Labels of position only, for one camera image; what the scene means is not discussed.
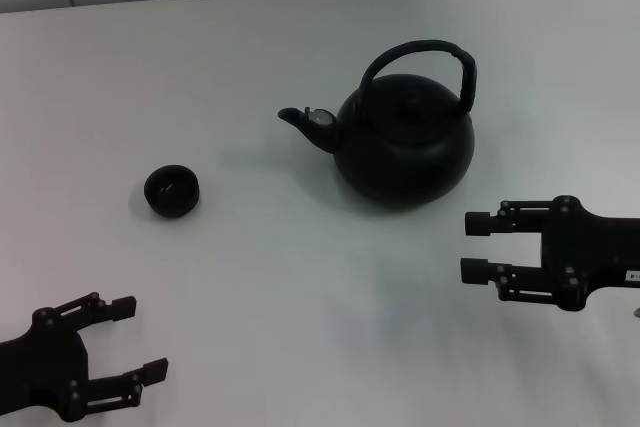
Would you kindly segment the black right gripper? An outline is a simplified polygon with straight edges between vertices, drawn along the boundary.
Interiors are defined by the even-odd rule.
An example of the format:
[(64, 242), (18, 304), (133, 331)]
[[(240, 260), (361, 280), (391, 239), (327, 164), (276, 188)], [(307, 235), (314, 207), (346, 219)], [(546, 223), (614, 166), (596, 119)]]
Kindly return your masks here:
[(602, 288), (639, 287), (639, 220), (602, 217), (572, 196), (553, 201), (502, 201), (495, 215), (467, 212), (467, 236), (542, 235), (542, 267), (462, 258), (464, 284), (493, 283), (505, 302), (557, 305), (580, 311)]

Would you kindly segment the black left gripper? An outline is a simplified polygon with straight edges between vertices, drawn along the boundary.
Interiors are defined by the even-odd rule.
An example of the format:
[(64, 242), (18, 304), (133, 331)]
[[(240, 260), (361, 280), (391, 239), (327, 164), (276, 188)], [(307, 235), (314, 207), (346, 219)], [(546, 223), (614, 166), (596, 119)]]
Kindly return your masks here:
[(95, 410), (138, 407), (144, 388), (166, 379), (168, 360), (89, 380), (88, 354), (79, 335), (98, 323), (134, 317), (136, 306), (133, 296), (108, 303), (93, 292), (35, 311), (25, 334), (1, 344), (1, 413), (46, 407), (63, 421), (76, 422)]

